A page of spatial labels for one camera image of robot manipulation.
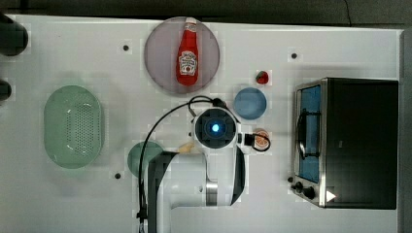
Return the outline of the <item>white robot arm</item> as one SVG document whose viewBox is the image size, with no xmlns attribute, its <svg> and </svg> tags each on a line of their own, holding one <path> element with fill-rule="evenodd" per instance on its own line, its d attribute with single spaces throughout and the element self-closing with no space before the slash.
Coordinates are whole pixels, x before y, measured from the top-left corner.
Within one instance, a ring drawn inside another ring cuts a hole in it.
<svg viewBox="0 0 412 233">
<path fill-rule="evenodd" d="M 229 207 L 245 188 L 243 135 L 234 115 L 214 107 L 191 124 L 193 152 L 164 151 L 145 172 L 149 233 L 171 233 L 171 211 Z"/>
</svg>

